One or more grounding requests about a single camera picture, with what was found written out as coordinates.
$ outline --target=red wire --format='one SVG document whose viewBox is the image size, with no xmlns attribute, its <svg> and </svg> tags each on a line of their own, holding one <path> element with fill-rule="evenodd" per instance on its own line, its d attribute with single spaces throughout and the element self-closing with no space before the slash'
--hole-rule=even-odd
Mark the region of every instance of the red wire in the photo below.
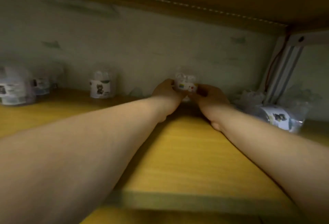
<svg viewBox="0 0 329 224">
<path fill-rule="evenodd" d="M 267 72 L 267 76 L 266 76 L 266 80 L 265 80 L 265 92 L 267 92 L 268 88 L 269 88 L 269 75 L 271 74 L 271 70 L 272 70 L 272 66 L 274 65 L 275 61 L 282 56 L 282 53 L 284 51 L 284 49 L 286 48 L 286 45 L 288 43 L 288 40 L 290 38 L 290 33 L 286 34 L 285 37 L 285 41 L 283 42 L 283 46 L 281 48 L 281 50 L 278 52 L 278 54 L 274 57 L 273 61 L 271 62 L 270 66 L 269 66 L 269 71 Z"/>
</svg>

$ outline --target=person's left hand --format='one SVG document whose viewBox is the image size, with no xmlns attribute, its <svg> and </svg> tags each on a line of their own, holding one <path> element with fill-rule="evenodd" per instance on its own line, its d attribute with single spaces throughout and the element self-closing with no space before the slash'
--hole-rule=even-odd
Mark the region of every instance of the person's left hand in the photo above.
<svg viewBox="0 0 329 224">
<path fill-rule="evenodd" d="M 157 102 L 161 112 L 161 122 L 177 109 L 183 98 L 187 95 L 187 92 L 175 91 L 172 87 L 173 84 L 174 81 L 172 79 L 166 79 L 154 89 L 151 96 L 151 99 Z"/>
</svg>

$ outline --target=white frame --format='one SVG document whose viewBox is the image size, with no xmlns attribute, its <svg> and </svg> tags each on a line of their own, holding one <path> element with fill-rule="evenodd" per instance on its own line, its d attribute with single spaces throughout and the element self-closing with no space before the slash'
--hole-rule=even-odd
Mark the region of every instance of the white frame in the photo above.
<svg viewBox="0 0 329 224">
<path fill-rule="evenodd" d="M 265 92 L 265 81 L 270 65 L 282 49 L 284 39 L 284 36 L 278 38 L 272 58 L 259 88 L 259 91 L 266 94 L 264 100 L 265 104 L 275 104 L 278 98 L 285 92 L 289 79 L 303 51 L 303 47 L 315 44 L 329 44 L 329 31 L 305 32 L 291 35 L 282 52 L 282 56 L 275 61 L 271 68 L 269 74 L 269 86 L 267 92 Z"/>
</svg>

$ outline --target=forearm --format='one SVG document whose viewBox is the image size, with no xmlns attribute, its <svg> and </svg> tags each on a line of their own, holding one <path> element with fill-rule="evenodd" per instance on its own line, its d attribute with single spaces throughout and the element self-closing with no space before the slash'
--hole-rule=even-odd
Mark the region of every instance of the forearm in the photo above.
<svg viewBox="0 0 329 224">
<path fill-rule="evenodd" d="M 230 107 L 218 109 L 222 132 L 304 210 L 329 210 L 329 149 Z"/>
<path fill-rule="evenodd" d="M 150 98 L 2 139 L 0 222 L 84 217 L 108 195 L 161 118 L 158 102 Z"/>
</svg>

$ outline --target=hand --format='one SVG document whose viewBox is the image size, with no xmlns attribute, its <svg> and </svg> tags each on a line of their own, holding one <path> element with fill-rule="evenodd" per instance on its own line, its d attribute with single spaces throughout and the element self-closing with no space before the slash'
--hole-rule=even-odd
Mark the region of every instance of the hand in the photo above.
<svg viewBox="0 0 329 224">
<path fill-rule="evenodd" d="M 173 84 L 172 79 L 166 79 L 152 93 L 151 99 L 157 102 L 161 112 L 160 122 L 163 122 L 168 115 L 173 113 L 187 95 L 187 92 L 176 92 L 172 87 Z"/>
<path fill-rule="evenodd" d="M 211 122 L 214 129 L 221 131 L 218 111 L 230 106 L 230 102 L 221 89 L 208 84 L 200 84 L 197 93 L 189 92 L 188 96 L 196 102 L 201 112 Z"/>
</svg>

